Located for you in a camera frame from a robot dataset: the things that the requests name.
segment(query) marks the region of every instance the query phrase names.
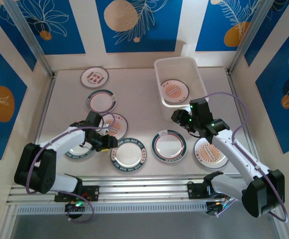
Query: plate with orange pattern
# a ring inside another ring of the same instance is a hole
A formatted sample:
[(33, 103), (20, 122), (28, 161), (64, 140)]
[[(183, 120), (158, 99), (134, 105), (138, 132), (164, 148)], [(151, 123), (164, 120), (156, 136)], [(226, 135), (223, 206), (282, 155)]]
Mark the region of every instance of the plate with orange pattern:
[(228, 158), (205, 138), (196, 141), (194, 155), (199, 163), (209, 169), (220, 169), (228, 163)]
[(181, 103), (189, 97), (189, 88), (180, 80), (166, 80), (161, 87), (163, 98), (169, 103)]
[[(115, 123), (109, 129), (109, 135), (116, 137), (116, 139), (121, 139), (124, 137), (128, 131), (128, 122), (125, 117), (120, 114), (113, 114), (115, 116)], [(111, 125), (114, 122), (114, 118), (111, 115), (103, 116), (104, 124)]]

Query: white plate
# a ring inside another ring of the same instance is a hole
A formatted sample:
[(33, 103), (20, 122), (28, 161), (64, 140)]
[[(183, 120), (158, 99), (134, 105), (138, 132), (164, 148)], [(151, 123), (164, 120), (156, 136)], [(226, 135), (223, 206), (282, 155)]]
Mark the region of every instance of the white plate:
[(105, 84), (108, 78), (109, 74), (106, 69), (102, 67), (91, 67), (81, 74), (80, 81), (84, 86), (96, 88)]
[(196, 141), (194, 155), (199, 163), (210, 169), (220, 169), (228, 163), (228, 158), (205, 138)]
[(118, 142), (118, 148), (110, 153), (113, 165), (123, 172), (140, 169), (146, 160), (144, 145), (135, 138), (124, 138)]
[(163, 98), (169, 103), (181, 103), (189, 97), (189, 88), (180, 80), (166, 80), (161, 87)]
[(155, 156), (167, 163), (180, 161), (186, 153), (184, 137), (173, 130), (162, 130), (157, 133), (151, 147)]
[[(128, 131), (128, 122), (120, 114), (113, 114), (116, 118), (115, 124), (109, 129), (109, 135), (116, 137), (116, 139), (121, 139), (124, 137)], [(104, 124), (111, 125), (114, 121), (111, 115), (103, 116)]]
[(91, 144), (86, 142), (82, 147), (79, 145), (73, 147), (71, 150), (66, 152), (65, 155), (73, 159), (81, 159), (87, 157), (89, 154), (93, 152), (91, 148), (92, 148)]
[(86, 99), (86, 107), (89, 111), (99, 114), (111, 111), (117, 103), (117, 97), (108, 90), (97, 90)]

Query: white wall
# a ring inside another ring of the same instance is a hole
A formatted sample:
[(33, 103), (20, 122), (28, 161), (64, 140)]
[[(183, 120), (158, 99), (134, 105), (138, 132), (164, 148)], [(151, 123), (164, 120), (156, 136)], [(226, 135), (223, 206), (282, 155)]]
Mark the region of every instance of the white wall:
[(289, 152), (282, 154), (255, 81), (289, 36), (289, 6), (268, 37), (254, 62), (248, 67), (243, 59), (233, 75), (239, 97), (250, 111), (249, 126), (261, 160), (271, 169), (279, 169), (286, 178), (286, 208), (289, 213)]
[(46, 77), (39, 63), (34, 72), (30, 70), (14, 45), (0, 27), (0, 54), (16, 71), (27, 85), (19, 114), (12, 130), (7, 148), (0, 160), (0, 219), (8, 197), (13, 177), (22, 149), (31, 142), (39, 120), (39, 113), (50, 80)]
[(235, 51), (195, 52), (209, 0), (183, 0), (175, 52), (106, 53), (95, 0), (70, 0), (86, 54), (48, 55), (54, 70), (153, 68), (155, 60), (174, 56), (195, 58), (198, 66), (229, 67)]

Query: plate with text rim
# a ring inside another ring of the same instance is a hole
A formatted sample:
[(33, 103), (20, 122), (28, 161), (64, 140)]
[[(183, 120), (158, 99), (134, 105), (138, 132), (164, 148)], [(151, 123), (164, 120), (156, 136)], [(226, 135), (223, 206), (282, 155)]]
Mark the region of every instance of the plate with text rim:
[(65, 155), (72, 159), (81, 159), (90, 155), (94, 150), (89, 143), (85, 143), (83, 146), (76, 146), (65, 153)]
[(109, 73), (102, 67), (91, 67), (85, 70), (81, 76), (81, 83), (89, 88), (100, 87), (109, 79)]
[[(128, 131), (128, 122), (125, 117), (123, 117), (120, 114), (113, 114), (115, 116), (115, 123), (112, 127), (109, 129), (109, 135), (116, 137), (116, 139), (121, 139), (124, 137)], [(114, 121), (113, 117), (111, 115), (105, 115), (103, 116), (104, 124), (111, 125)]]
[(199, 163), (209, 169), (223, 168), (229, 161), (218, 148), (209, 144), (205, 138), (196, 141), (193, 151)]
[(163, 98), (165, 101), (177, 104), (189, 97), (188, 86), (180, 80), (166, 80), (161, 83)]
[(117, 97), (109, 90), (96, 90), (86, 99), (89, 111), (103, 114), (111, 111), (117, 104)]
[(175, 163), (183, 159), (187, 149), (184, 137), (169, 129), (157, 133), (151, 147), (155, 156), (167, 163)]
[(134, 172), (140, 169), (146, 160), (145, 146), (135, 138), (123, 138), (118, 142), (118, 148), (110, 153), (113, 165), (123, 172)]

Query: orange circle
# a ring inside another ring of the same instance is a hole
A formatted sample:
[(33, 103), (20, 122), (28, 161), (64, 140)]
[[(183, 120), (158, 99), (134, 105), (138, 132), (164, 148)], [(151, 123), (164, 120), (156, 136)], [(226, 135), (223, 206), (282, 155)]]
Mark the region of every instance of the orange circle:
[(282, 97), (281, 104), (284, 109), (289, 109), (289, 95), (285, 95)]
[(139, 38), (139, 37), (135, 37), (135, 38), (134, 38), (134, 42), (135, 42), (135, 43), (140, 42), (140, 38)]
[(128, 31), (137, 24), (139, 16), (130, 2), (114, 0), (106, 7), (104, 19), (111, 30)]
[(231, 27), (224, 36), (224, 44), (229, 47), (239, 46), (244, 33), (249, 27), (249, 24), (250, 23), (248, 21), (244, 21)]
[(52, 37), (52, 35), (50, 34), (50, 32), (45, 31), (45, 30), (42, 30), (39, 35), (40, 35), (40, 37), (43, 38), (45, 41), (51, 40), (51, 37)]
[(14, 96), (9, 88), (0, 86), (0, 100), (3, 102), (0, 103), (0, 122), (5, 123), (10, 121), (15, 110)]

